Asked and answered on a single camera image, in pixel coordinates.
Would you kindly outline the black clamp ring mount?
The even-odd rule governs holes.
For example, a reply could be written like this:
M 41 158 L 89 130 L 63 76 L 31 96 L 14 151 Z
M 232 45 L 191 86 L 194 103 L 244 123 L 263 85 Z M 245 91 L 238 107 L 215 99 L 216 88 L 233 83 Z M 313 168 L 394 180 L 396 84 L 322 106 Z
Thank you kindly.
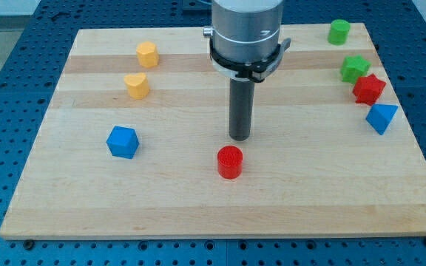
M 253 63 L 240 63 L 222 57 L 209 41 L 210 59 L 213 67 L 222 75 L 236 81 L 262 83 L 280 65 L 285 51 L 291 46 L 291 39 L 286 38 L 275 47 L 273 53 L 264 60 Z

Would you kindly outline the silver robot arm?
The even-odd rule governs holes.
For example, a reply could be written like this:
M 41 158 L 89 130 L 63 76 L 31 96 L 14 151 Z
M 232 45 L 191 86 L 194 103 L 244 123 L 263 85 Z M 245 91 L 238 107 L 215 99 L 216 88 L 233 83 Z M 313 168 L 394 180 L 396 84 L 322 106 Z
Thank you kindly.
M 283 0 L 213 0 L 209 39 L 213 67 L 229 78 L 229 136 L 251 131 L 254 87 L 280 65 L 291 40 L 279 42 Z

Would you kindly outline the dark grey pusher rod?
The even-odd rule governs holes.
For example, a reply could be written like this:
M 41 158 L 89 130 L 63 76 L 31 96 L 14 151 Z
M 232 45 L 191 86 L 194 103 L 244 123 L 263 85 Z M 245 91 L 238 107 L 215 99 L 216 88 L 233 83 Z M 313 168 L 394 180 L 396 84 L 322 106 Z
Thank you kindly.
M 250 135 L 254 82 L 231 79 L 229 85 L 229 136 L 243 141 Z

